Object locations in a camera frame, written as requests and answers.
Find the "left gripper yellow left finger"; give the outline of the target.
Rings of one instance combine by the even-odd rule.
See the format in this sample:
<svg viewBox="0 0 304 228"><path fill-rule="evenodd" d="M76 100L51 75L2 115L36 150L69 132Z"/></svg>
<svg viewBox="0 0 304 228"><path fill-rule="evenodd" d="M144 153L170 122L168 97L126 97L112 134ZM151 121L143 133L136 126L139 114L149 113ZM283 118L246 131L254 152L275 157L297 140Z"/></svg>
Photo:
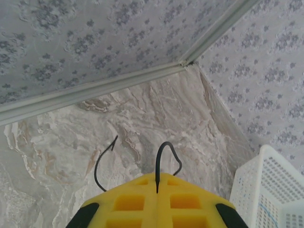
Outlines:
<svg viewBox="0 0 304 228"><path fill-rule="evenodd" d="M154 174L145 174L83 203L68 228L156 228Z"/></svg>

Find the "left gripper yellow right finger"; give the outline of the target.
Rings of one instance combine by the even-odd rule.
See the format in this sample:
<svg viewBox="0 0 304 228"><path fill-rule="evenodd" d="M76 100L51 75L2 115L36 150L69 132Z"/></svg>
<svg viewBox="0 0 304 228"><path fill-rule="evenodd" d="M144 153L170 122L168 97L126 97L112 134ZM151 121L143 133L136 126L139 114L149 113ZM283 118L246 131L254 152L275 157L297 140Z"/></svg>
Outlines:
<svg viewBox="0 0 304 228"><path fill-rule="evenodd" d="M228 200L173 175L157 182L158 228L246 228Z"/></svg>

